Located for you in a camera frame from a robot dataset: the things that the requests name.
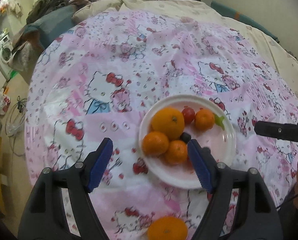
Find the teal rolled mat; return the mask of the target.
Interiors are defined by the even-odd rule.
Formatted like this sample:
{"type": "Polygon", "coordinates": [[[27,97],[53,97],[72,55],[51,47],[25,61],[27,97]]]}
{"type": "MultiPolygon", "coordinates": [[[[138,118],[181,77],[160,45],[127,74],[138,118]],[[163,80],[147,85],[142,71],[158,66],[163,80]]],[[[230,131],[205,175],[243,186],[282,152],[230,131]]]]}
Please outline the teal rolled mat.
{"type": "Polygon", "coordinates": [[[280,40],[276,35],[268,31],[265,27],[263,27],[261,24],[257,23],[250,17],[215,1],[211,2],[210,7],[224,17],[232,18],[238,22],[244,23],[246,25],[250,25],[251,27],[261,30],[266,35],[272,37],[277,43],[280,43],[280,40]]]}

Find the white pink oval plate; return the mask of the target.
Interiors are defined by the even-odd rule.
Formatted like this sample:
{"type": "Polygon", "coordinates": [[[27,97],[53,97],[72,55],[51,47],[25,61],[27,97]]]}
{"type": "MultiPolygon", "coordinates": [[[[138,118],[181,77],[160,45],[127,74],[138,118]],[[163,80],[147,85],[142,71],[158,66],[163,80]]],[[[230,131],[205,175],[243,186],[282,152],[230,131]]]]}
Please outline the white pink oval plate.
{"type": "MultiPolygon", "coordinates": [[[[199,131],[192,121],[186,125],[180,139],[186,144],[191,139],[197,140],[201,147],[210,148],[211,154],[217,162],[223,162],[230,166],[236,154],[236,136],[233,125],[224,111],[215,103],[194,95],[179,94],[169,96],[155,103],[143,117],[138,133],[138,144],[142,145],[144,137],[151,132],[151,121],[153,116],[164,108],[173,108],[182,112],[190,108],[195,113],[202,109],[210,110],[215,116],[214,126],[205,131],[199,131]]],[[[148,169],[161,181],[180,189],[199,189],[201,184],[190,161],[183,164],[169,165],[164,163],[161,157],[146,157],[141,153],[144,163],[148,169]]]]}

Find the small mandarin near leaf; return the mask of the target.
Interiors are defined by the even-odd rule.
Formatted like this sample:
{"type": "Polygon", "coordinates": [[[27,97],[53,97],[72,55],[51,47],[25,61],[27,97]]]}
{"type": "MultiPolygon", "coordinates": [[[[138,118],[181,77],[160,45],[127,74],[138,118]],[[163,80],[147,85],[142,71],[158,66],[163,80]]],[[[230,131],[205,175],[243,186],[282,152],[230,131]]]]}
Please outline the small mandarin near leaf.
{"type": "Polygon", "coordinates": [[[215,124],[215,116],[208,109],[201,109],[195,115],[195,127],[202,132],[212,129],[215,124]]]}

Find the white washing machine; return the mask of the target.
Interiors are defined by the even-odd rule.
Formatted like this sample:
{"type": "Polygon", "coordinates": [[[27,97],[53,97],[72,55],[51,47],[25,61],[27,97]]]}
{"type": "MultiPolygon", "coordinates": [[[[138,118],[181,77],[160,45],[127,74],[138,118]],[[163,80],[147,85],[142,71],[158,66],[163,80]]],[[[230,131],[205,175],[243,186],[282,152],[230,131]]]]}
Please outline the white washing machine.
{"type": "Polygon", "coordinates": [[[9,67],[8,62],[12,57],[12,41],[9,33],[6,33],[0,38],[0,72],[9,81],[11,79],[12,69],[9,67]]]}

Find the red cherry tomato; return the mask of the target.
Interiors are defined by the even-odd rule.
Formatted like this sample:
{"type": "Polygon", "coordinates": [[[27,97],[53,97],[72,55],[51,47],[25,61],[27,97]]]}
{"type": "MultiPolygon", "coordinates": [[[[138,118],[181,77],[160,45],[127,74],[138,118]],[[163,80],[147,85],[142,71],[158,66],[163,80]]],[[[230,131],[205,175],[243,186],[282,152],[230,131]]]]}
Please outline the red cherry tomato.
{"type": "Polygon", "coordinates": [[[191,107],[185,107],[182,110],[182,115],[183,115],[185,124],[189,125],[195,119],[196,114],[195,114],[195,111],[191,107]]]}

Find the large orange in plate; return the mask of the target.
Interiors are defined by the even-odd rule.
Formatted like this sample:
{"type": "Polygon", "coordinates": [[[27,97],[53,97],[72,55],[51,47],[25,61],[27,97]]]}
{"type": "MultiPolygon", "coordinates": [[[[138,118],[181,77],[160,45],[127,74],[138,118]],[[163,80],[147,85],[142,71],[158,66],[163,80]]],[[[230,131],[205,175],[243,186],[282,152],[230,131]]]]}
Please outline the large orange in plate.
{"type": "Polygon", "coordinates": [[[175,108],[163,108],[152,117],[151,128],[153,131],[164,133],[170,140],[176,140],[184,132],[184,116],[175,108]]]}

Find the dark purple grape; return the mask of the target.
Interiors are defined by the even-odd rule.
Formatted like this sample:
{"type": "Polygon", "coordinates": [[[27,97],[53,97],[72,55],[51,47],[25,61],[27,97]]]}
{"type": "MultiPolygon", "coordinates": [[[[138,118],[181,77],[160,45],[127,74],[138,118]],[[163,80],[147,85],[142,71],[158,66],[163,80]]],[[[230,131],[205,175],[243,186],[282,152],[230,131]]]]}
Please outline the dark purple grape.
{"type": "Polygon", "coordinates": [[[187,144],[191,140],[191,135],[186,132],[183,132],[179,139],[187,144]]]}

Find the pile of clothes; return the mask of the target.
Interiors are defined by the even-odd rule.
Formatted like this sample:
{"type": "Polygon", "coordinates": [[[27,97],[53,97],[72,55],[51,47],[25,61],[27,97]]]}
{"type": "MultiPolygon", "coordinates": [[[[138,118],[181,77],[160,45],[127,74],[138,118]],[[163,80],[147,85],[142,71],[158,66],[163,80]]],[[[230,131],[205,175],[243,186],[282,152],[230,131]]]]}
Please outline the pile of clothes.
{"type": "Polygon", "coordinates": [[[42,18],[42,16],[69,5],[74,6],[75,11],[77,11],[84,6],[97,1],[99,0],[38,0],[34,3],[26,18],[26,24],[31,24],[39,18],[42,18]]]}

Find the large orange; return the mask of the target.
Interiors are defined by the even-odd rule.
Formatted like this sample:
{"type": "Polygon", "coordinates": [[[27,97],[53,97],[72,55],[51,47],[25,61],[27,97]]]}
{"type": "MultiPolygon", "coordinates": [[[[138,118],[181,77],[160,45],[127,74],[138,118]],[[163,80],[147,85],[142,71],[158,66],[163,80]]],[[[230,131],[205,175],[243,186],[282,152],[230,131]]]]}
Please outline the large orange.
{"type": "Polygon", "coordinates": [[[186,224],[180,218],[172,216],[157,219],[147,230],[149,240],[186,240],[187,236],[186,224]]]}
{"type": "Polygon", "coordinates": [[[152,117],[151,128],[153,131],[164,133],[170,140],[176,140],[184,132],[184,116],[175,108],[163,108],[152,117]]]}

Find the orange mandarin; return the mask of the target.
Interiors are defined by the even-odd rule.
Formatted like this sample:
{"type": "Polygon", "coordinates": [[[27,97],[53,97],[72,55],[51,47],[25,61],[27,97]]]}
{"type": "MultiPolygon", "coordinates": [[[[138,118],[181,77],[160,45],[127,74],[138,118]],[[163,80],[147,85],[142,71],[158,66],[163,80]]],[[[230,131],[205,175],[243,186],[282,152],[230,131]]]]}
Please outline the orange mandarin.
{"type": "Polygon", "coordinates": [[[161,132],[150,132],[142,140],[142,151],[146,156],[160,156],[169,148],[168,137],[161,132]]]}

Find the pink Hello Kitty bedsheet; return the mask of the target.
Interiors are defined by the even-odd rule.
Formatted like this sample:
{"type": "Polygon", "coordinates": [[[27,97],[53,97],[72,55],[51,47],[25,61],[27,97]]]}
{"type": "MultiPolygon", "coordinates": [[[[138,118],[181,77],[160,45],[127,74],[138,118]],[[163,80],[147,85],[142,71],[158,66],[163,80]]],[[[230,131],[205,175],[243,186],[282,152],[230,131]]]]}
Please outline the pink Hello Kitty bedsheet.
{"type": "Polygon", "coordinates": [[[298,144],[259,137],[253,126],[298,123],[291,82],[236,29],[136,10],[91,17],[39,57],[25,117],[31,182],[45,167],[63,170],[84,160],[109,137],[112,157],[90,196],[109,238],[142,239],[163,216],[183,219],[193,233],[206,192],[163,183],[137,143],[145,113],[177,94],[221,107],[236,134],[231,167],[257,168],[280,205],[296,181],[298,144]]]}

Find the mandarin in plate front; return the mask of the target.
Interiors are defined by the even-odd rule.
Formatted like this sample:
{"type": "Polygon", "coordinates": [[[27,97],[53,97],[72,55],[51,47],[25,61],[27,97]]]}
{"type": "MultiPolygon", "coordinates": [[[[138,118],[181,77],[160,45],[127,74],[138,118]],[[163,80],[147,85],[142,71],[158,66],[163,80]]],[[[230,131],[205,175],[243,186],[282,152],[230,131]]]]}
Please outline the mandarin in plate front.
{"type": "Polygon", "coordinates": [[[187,144],[181,140],[171,141],[168,150],[164,153],[165,162],[170,165],[179,165],[187,161],[187,144]]]}

